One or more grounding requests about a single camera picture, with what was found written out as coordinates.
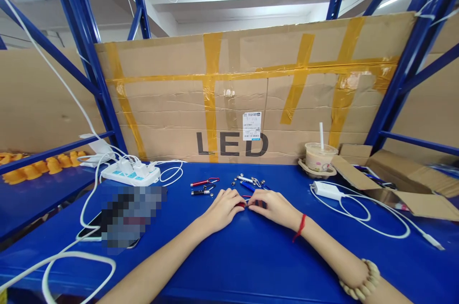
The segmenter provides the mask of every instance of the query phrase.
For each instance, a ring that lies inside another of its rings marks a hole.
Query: power strip
[[[150,167],[146,177],[138,176],[135,171],[125,174],[119,170],[118,163],[109,165],[102,171],[103,178],[138,187],[150,186],[158,182],[159,176],[161,176],[161,171],[157,167]]]

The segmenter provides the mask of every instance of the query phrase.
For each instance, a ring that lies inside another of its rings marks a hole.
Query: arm
[[[264,201],[267,208],[257,206]],[[248,202],[249,210],[297,232],[303,214],[290,204],[282,194],[273,191],[256,190]],[[360,286],[368,276],[366,264],[339,244],[310,217],[306,217],[301,236],[324,258],[337,276],[351,288]],[[365,300],[366,304],[411,303],[395,287],[381,278],[376,290]]]
[[[188,255],[208,236],[228,225],[244,207],[234,189],[220,190],[209,209],[113,287],[100,301],[105,303],[151,303]]]

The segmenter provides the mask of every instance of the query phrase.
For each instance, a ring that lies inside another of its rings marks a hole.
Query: barcode label
[[[262,113],[248,112],[242,116],[242,135],[245,141],[260,140]]]

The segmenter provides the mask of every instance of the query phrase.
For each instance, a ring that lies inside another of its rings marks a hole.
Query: plastic cup
[[[306,166],[316,172],[326,172],[330,166],[333,156],[338,154],[338,150],[333,146],[324,145],[322,150],[320,143],[306,143]]]

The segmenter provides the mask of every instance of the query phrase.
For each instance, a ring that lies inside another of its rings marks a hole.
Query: forearm
[[[195,220],[126,275],[99,303],[151,303],[189,254],[207,236],[208,233]]]
[[[310,217],[306,218],[305,228],[301,236],[314,247],[347,286],[356,288],[362,285],[368,276],[369,271],[367,265],[339,244]],[[390,283],[381,278],[375,292],[365,300],[365,303],[398,304],[411,302]]]

